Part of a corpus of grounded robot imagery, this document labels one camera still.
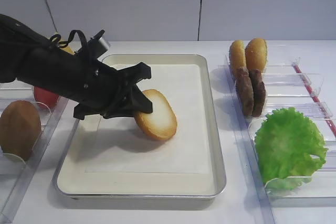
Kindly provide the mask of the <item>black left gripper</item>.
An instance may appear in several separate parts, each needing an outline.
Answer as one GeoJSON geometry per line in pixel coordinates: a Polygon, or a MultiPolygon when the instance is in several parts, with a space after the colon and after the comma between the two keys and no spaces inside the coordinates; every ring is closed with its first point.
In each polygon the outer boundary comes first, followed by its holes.
{"type": "Polygon", "coordinates": [[[22,82],[78,102],[74,111],[78,119],[89,114],[109,119],[153,112],[152,102],[135,85],[152,78],[151,67],[143,62],[116,70],[60,49],[37,48],[27,53],[15,73],[22,82]]]}

